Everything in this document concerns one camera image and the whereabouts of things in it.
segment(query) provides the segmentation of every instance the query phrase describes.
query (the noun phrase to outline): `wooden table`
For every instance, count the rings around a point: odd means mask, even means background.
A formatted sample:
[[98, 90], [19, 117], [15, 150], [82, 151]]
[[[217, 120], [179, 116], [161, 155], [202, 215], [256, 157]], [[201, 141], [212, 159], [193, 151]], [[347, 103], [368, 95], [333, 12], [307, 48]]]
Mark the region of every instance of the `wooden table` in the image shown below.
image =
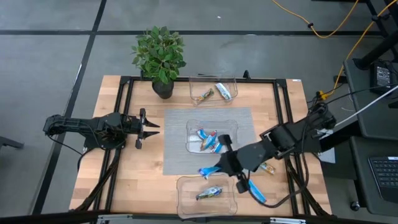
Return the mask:
[[[120, 76], [104, 76], [94, 111], [95, 116], [112, 113], [118, 92]], [[290, 104], [294, 121], [304, 118], [307, 105], [300, 80], [287, 80]], [[254, 129], [258, 136], [263, 131], [277, 125], [274, 92], [271, 84], [266, 83], [238, 83], [238, 96], [232, 104], [223, 107], [251, 107]], [[283, 92], [279, 91], [284, 121], [285, 113]], [[177, 214], [176, 183], [181, 175], [163, 175], [164, 148], [164, 110], [194, 108], [189, 94], [188, 82], [175, 82], [173, 96], [162, 100], [152, 90], [151, 82], [135, 81], [132, 91], [129, 114], [138, 115], [139, 109], [145, 108], [149, 121], [160, 125], [161, 128], [147, 128], [146, 131], [156, 130], [160, 134], [151, 136], [143, 141], [142, 149], [134, 147], [135, 135], [129, 135], [126, 147], [122, 150], [111, 211], [117, 213], [156, 213]], [[100, 176], [104, 151], [94, 149], [82, 160], [73, 191], [70, 208], [76, 208], [93, 190]], [[309, 191], [313, 194], [322, 208], [331, 213], [322, 169], [319, 161], [311, 154], [306, 156], [310, 170]], [[251, 179], [267, 198], [267, 204], [274, 204], [289, 193], [287, 175], [283, 160], [271, 159], [267, 161], [276, 168], [275, 175], [258, 172]], [[105, 185], [100, 208], [104, 208], [108, 186]], [[291, 216], [290, 200], [278, 208], [269, 209], [255, 202], [251, 196], [236, 194], [238, 211], [236, 215], [248, 216]], [[303, 213], [302, 201], [297, 197], [298, 208]]]

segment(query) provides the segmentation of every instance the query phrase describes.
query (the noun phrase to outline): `gray mat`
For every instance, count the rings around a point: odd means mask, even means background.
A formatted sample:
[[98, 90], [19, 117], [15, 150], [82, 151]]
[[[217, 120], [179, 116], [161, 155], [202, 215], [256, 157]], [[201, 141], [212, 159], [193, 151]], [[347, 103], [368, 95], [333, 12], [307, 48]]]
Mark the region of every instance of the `gray mat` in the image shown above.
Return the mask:
[[256, 140], [250, 108], [165, 110], [163, 175], [198, 174], [198, 169], [215, 165], [219, 154], [192, 154], [187, 151], [187, 121], [226, 121], [238, 123], [240, 146]]

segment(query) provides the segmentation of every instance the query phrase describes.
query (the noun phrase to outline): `transparent bin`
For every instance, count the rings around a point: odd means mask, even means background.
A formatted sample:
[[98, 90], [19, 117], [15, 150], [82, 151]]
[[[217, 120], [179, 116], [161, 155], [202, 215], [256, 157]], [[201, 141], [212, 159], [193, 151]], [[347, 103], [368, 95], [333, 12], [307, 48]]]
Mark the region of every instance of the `transparent bin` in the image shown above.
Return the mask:
[[[206, 135], [209, 135], [212, 131], [217, 130], [217, 136], [222, 134], [229, 134], [232, 140], [232, 148], [238, 149], [238, 123], [235, 120], [227, 120], [227, 121], [198, 121], [195, 119], [190, 119], [187, 122], [187, 141], [186, 146], [188, 152], [191, 153], [200, 153], [200, 154], [213, 154], [211, 149], [205, 149], [203, 151], [200, 150], [200, 146], [203, 142], [202, 139], [199, 138], [197, 131], [203, 128], [206, 132]], [[221, 148], [222, 152], [226, 152], [227, 149], [225, 146]]]
[[[226, 100], [216, 87], [217, 83], [223, 84], [225, 89], [231, 95]], [[212, 75], [203, 75], [201, 77], [189, 77], [190, 96], [194, 106], [220, 106], [231, 104], [238, 95], [238, 87], [236, 86], [235, 77], [216, 77]], [[200, 97], [208, 90], [213, 89], [213, 95], [205, 100]]]
[[[198, 194], [214, 186], [222, 187], [222, 193], [196, 200]], [[234, 179], [226, 174], [211, 175], [208, 180], [202, 176], [180, 177], [177, 191], [177, 213], [182, 219], [234, 215], [238, 209], [234, 197]]]

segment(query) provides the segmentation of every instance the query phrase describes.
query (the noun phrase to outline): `snack wrapper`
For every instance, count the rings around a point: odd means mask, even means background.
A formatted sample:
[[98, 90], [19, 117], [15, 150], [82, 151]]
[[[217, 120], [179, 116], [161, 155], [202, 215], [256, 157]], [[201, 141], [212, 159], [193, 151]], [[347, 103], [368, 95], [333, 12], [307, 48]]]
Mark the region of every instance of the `snack wrapper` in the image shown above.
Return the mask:
[[204, 190], [202, 193], [196, 196], [197, 200], [203, 198], [211, 198], [217, 195], [220, 195], [223, 192], [223, 188], [219, 186], [209, 187], [208, 189]]
[[260, 190], [254, 185], [253, 181], [249, 180], [249, 186], [250, 186], [250, 191], [258, 200], [260, 200], [262, 203], [265, 203], [267, 201], [265, 196], [263, 196]]
[[205, 130], [203, 130], [203, 128], [200, 128], [198, 131], [198, 136], [200, 139], [205, 140], [207, 138], [207, 135], [205, 133]]
[[200, 168], [198, 172], [203, 178], [207, 180], [211, 174], [214, 174], [220, 169], [221, 169], [220, 167], [205, 167], [205, 168]]
[[223, 147], [223, 145], [218, 142], [216, 144], [216, 146], [213, 148], [212, 152], [213, 153], [220, 153], [222, 147]]
[[196, 98], [196, 100], [198, 101], [198, 103], [207, 100], [209, 97], [214, 95], [214, 90], [212, 88], [210, 88], [206, 93], [200, 95], [198, 98]]
[[263, 169], [264, 171], [266, 171], [266, 172], [272, 174], [272, 175], [275, 174], [275, 168], [274, 168], [273, 166], [267, 164], [266, 162], [263, 162], [263, 163], [260, 165], [260, 168]]
[[225, 88], [225, 86], [222, 83], [217, 83], [216, 87], [217, 87], [218, 91], [220, 91], [221, 96], [223, 96], [226, 101], [232, 100], [231, 94], [229, 93], [229, 91]]
[[203, 140], [200, 149], [205, 150], [209, 148], [210, 146], [214, 146], [216, 143], [216, 138], [217, 138], [217, 131], [213, 131], [205, 140]]

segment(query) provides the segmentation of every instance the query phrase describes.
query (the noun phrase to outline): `keyboard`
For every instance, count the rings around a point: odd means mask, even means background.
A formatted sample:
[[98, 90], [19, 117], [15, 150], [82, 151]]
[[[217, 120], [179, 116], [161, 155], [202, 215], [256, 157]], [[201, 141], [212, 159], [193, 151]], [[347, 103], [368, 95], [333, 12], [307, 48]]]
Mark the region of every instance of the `keyboard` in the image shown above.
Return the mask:
[[398, 203], [398, 157], [371, 157], [369, 164], [380, 196]]

